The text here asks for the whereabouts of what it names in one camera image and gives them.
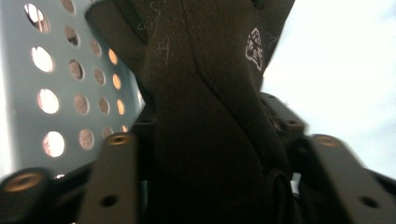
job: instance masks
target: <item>white logo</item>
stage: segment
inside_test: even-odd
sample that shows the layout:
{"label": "white logo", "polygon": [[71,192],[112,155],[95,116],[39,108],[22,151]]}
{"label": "white logo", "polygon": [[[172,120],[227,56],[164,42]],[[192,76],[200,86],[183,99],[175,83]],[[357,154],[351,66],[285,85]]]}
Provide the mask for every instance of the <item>white logo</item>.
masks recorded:
{"label": "white logo", "polygon": [[248,36],[246,56],[249,61],[256,64],[259,71],[262,70],[262,40],[257,28],[254,28]]}

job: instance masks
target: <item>black garment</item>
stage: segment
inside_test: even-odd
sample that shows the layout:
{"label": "black garment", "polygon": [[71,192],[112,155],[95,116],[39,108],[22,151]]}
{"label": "black garment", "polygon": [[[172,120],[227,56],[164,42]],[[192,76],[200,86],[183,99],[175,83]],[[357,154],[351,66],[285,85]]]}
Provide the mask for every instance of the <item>black garment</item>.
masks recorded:
{"label": "black garment", "polygon": [[290,168],[259,99],[292,0],[114,0],[91,26],[156,111],[148,223],[291,223]]}

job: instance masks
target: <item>bright white surface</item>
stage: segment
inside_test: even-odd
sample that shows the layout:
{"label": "bright white surface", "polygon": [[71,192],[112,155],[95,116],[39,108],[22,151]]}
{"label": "bright white surface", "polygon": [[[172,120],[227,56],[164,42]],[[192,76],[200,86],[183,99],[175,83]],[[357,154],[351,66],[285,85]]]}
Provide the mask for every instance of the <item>bright white surface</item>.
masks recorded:
{"label": "bright white surface", "polygon": [[296,0],[262,90],[396,178],[394,0]]}

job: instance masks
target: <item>white background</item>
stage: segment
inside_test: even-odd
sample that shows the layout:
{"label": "white background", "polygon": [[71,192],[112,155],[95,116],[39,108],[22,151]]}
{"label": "white background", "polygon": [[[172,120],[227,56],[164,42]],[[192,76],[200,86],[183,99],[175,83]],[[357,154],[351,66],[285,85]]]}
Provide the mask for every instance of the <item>white background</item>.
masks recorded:
{"label": "white background", "polygon": [[296,0],[262,90],[396,178],[396,1]]}

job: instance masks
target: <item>perforated metal panel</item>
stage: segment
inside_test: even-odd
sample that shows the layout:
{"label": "perforated metal panel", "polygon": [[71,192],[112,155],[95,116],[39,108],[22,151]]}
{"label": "perforated metal panel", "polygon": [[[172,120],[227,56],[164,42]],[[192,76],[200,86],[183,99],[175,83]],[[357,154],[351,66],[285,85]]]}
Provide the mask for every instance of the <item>perforated metal panel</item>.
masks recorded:
{"label": "perforated metal panel", "polygon": [[0,178],[34,166],[67,174],[139,113],[133,74],[84,19],[91,3],[0,2]]}

